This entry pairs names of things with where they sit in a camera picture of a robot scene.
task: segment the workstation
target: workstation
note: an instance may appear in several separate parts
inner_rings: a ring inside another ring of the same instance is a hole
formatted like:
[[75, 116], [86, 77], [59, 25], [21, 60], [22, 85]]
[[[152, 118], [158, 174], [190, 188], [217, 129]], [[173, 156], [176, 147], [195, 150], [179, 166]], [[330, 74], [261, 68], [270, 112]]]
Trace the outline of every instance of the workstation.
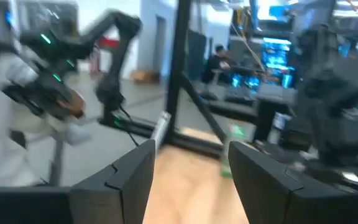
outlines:
[[[345, 2], [358, 21], [350, 7], [355, 1]], [[213, 71], [218, 88], [209, 86], [216, 95], [210, 99], [200, 97], [190, 73], [200, 72], [212, 52], [198, 52], [201, 59], [192, 60], [194, 43], [186, 41], [192, 16], [196, 24], [203, 22], [197, 17], [202, 3], [177, 3], [174, 26], [165, 25], [174, 28], [167, 30], [174, 33], [169, 74], [158, 86], [124, 80], [133, 47], [142, 43], [143, 30], [150, 30], [145, 17], [108, 9], [74, 37], [51, 26], [21, 32], [21, 47], [46, 63], [35, 68], [34, 82], [0, 85], [0, 94], [14, 102], [11, 138], [30, 151], [29, 133], [37, 133], [52, 139], [55, 148], [43, 176], [46, 186], [0, 187], [0, 223], [358, 223], [358, 78], [353, 76], [358, 77], [358, 26], [337, 28], [346, 17], [338, 15], [341, 1], [264, 6], [252, 0], [247, 7], [209, 2], [208, 7], [249, 17], [229, 38], [244, 34], [237, 42], [243, 62]], [[265, 7], [271, 12], [260, 13]], [[308, 12], [315, 14], [305, 25]], [[227, 33], [235, 25], [230, 22]], [[106, 38], [111, 27], [118, 40]], [[113, 44], [103, 46], [106, 42]], [[248, 48], [255, 43], [259, 49]], [[70, 86], [73, 77], [82, 78], [76, 71], [95, 49], [112, 54], [107, 71], [93, 82], [87, 73], [91, 83]], [[244, 56], [244, 49], [251, 55]], [[138, 67], [145, 69], [145, 62]], [[219, 83], [222, 72], [229, 83]], [[163, 97], [147, 98], [156, 92]], [[229, 100], [230, 93], [248, 99]], [[87, 109], [82, 105], [74, 113], [57, 100], [85, 101]], [[271, 141], [277, 113], [291, 119]], [[197, 130], [200, 120], [209, 131]], [[94, 125], [94, 133], [83, 132], [86, 124]], [[135, 149], [129, 142], [124, 147], [130, 149], [112, 155], [127, 139]], [[74, 149], [63, 153], [64, 146]]]

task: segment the gray floor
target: gray floor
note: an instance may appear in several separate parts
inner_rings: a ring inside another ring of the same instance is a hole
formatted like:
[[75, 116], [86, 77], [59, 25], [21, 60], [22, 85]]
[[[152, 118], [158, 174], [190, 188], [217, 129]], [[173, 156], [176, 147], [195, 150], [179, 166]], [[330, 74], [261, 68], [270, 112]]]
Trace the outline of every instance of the gray floor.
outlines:
[[[101, 113], [101, 105], [94, 94], [94, 81], [88, 75], [81, 74], [68, 80], [69, 85], [86, 101], [86, 116], [97, 117]], [[156, 122], [165, 104], [164, 88], [158, 85], [134, 84], [122, 82], [122, 93], [126, 97], [125, 108], [136, 118]], [[232, 121], [221, 116], [214, 116], [221, 127], [227, 131]], [[130, 137], [115, 129], [104, 128], [98, 123], [90, 123], [84, 127], [92, 134], [92, 140], [79, 146], [66, 146], [63, 166], [62, 185], [73, 185], [101, 170], [122, 155], [134, 148]], [[182, 90], [178, 106], [177, 128], [193, 128], [212, 133], [207, 122], [197, 110], [190, 97]], [[135, 136], [138, 142], [145, 139]], [[53, 156], [53, 139], [33, 142], [29, 146], [29, 161], [35, 172], [47, 179], [49, 162]]]

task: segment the green object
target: green object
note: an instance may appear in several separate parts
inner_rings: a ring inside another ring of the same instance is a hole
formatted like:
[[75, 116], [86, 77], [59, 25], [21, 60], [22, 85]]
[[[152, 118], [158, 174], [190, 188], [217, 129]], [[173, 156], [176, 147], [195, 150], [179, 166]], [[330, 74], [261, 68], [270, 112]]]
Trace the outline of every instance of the green object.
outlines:
[[55, 78], [56, 78], [58, 81], [60, 81], [60, 82], [62, 81], [62, 79], [61, 79], [58, 75], [56, 75], [56, 74], [54, 74], [53, 77], [55, 77]]
[[41, 34], [41, 37], [43, 38], [44, 41], [46, 41], [46, 43], [48, 44], [52, 43], [52, 41], [50, 41], [50, 39], [45, 34]]
[[231, 141], [240, 141], [243, 142], [247, 140], [247, 135], [244, 130], [244, 128], [241, 128], [240, 126], [236, 124], [232, 124], [230, 126], [230, 132], [227, 135], [227, 141], [224, 145], [224, 153], [222, 156], [222, 166], [221, 166], [221, 175], [225, 178], [232, 178], [231, 170], [230, 170], [230, 164], [229, 164], [229, 143]]

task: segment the wall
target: wall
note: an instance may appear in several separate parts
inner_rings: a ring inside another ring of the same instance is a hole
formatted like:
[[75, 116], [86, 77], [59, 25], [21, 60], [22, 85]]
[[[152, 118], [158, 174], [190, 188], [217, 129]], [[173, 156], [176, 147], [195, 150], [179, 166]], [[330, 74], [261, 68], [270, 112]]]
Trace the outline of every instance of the wall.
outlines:
[[[155, 34], [157, 30], [157, 16], [167, 22], [167, 30], [164, 46], [164, 61], [160, 73], [163, 78], [169, 75], [173, 37], [175, 33], [177, 0], [142, 0], [140, 4], [140, 19], [144, 23], [144, 29], [139, 37], [138, 69], [152, 70], [155, 50]], [[229, 26], [232, 11], [216, 12], [210, 5], [201, 5], [202, 30], [199, 28], [198, 9], [196, 4], [191, 6], [189, 29], [203, 33], [207, 37], [213, 37], [214, 43], [227, 45], [229, 41]]]
[[230, 38], [230, 26], [233, 11], [215, 11], [212, 6], [208, 6], [208, 30], [207, 37], [213, 38], [213, 46], [221, 44], [227, 47]]
[[[78, 30], [81, 33], [106, 10], [106, 9], [117, 9], [131, 16], [140, 16], [140, 2], [141, 0], [125, 0], [125, 1], [110, 1], [110, 0], [7, 0], [13, 2], [16, 6], [17, 2], [20, 1], [47, 1], [47, 2], [73, 2], [78, 5]], [[18, 18], [19, 14], [25, 14], [25, 10], [18, 9], [13, 10], [12, 15], [14, 19], [14, 25], [20, 24]], [[118, 33], [116, 29], [110, 30], [106, 37], [112, 39], [118, 39]], [[132, 45], [129, 47], [127, 58], [122, 68], [122, 76], [128, 77], [131, 71], [137, 68], [137, 59], [138, 59], [138, 45], [139, 40], [135, 38], [132, 41]], [[110, 54], [102, 54], [101, 56], [101, 65], [103, 67], [108, 67], [110, 64]], [[81, 71], [88, 72], [90, 70], [89, 61], [79, 61], [79, 69]]]

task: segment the black panel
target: black panel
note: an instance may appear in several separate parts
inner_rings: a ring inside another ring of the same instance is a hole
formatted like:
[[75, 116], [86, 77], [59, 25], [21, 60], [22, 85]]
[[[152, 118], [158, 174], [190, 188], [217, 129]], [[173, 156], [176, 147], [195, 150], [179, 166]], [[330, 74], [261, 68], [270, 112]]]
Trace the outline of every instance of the black panel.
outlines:
[[148, 140], [72, 188], [0, 188], [0, 224], [142, 223], [154, 160]]
[[239, 142], [230, 143], [229, 162], [249, 223], [283, 223], [290, 193], [302, 188], [287, 167]]
[[154, 160], [155, 141], [148, 140], [111, 166], [76, 184], [70, 193], [75, 223], [142, 223]]
[[204, 69], [206, 36], [188, 30], [187, 73], [190, 80], [198, 80]]

